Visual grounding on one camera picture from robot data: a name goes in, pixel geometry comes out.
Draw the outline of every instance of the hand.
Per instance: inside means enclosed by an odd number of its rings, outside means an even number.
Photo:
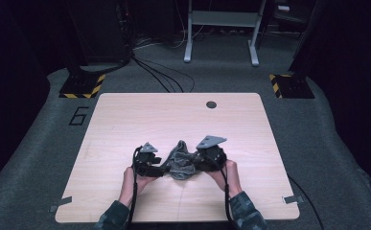
[[[229,196],[230,198],[239,194],[243,191],[240,184],[239,172],[237,169],[236,162],[227,160],[222,168],[224,174],[227,176],[227,184],[229,185]],[[207,172],[218,184],[219,188],[224,191],[224,178],[220,171]]]
[[[156,180],[157,177],[147,177],[137,175],[137,194],[141,194],[146,185]],[[127,207],[133,199],[134,172],[132,167],[127,167],[123,177],[122,191],[120,192],[119,201]]]

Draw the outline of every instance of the gray carpet floor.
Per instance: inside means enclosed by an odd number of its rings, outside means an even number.
[[[137,48],[134,53],[137,58],[189,75],[195,80],[193,92],[260,94],[287,173],[311,199],[324,228],[371,229],[371,181],[336,134],[322,90],[311,79],[308,83],[315,94],[313,100],[277,99],[272,90],[268,76],[289,73],[297,40],[291,36],[266,35],[258,51],[260,66],[252,67],[248,39],[225,35],[195,41],[191,63],[183,62],[185,44],[176,49],[152,45]],[[151,66],[176,79],[185,91],[191,90],[190,78],[158,65]],[[54,219],[55,213],[48,212],[61,199],[98,100],[98,97],[59,98],[58,91],[67,77],[66,70],[48,76],[51,83],[48,100],[0,173],[0,229],[91,229],[93,225],[60,224]],[[101,94],[119,92],[165,92],[165,89],[131,61],[107,74],[100,90]],[[87,114],[83,125],[68,126],[79,106],[88,107],[81,110]],[[320,229],[308,198],[293,182],[291,186],[296,196],[306,200],[299,204],[300,217],[269,221],[270,228]],[[133,227],[226,229],[223,223],[153,223]]]

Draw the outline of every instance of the wooden tabletop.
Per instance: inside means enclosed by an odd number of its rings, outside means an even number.
[[[206,106],[216,103],[215,108]],[[96,105],[58,207],[58,222],[96,222],[118,199],[135,148],[150,142],[162,162],[179,140],[189,152],[206,136],[238,163],[242,188],[265,219],[296,219],[295,203],[263,103],[255,93],[107,93]],[[227,220],[224,193],[204,172],[178,181],[168,174],[137,197],[134,222]]]

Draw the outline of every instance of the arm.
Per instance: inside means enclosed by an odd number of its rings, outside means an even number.
[[[146,185],[156,180],[156,177],[137,175],[137,194],[139,195]],[[122,191],[119,200],[115,200],[111,206],[101,215],[95,224],[95,230],[123,230],[128,218],[129,206],[133,199],[134,172],[131,167],[126,168],[123,178]]]
[[[263,216],[254,207],[253,202],[242,189],[236,162],[227,160],[223,167],[223,172],[227,176],[230,208],[232,210],[233,220],[238,226],[238,229],[267,229],[267,224]],[[221,172],[208,172],[208,174],[212,176],[218,186],[224,191],[225,182]]]

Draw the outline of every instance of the camouflage sleeve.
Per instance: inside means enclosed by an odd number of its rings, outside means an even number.
[[[115,200],[101,215],[95,224],[94,230],[123,230],[128,218],[129,209],[121,202]]]
[[[233,220],[240,230],[264,230],[267,223],[245,192],[233,196],[230,200]]]

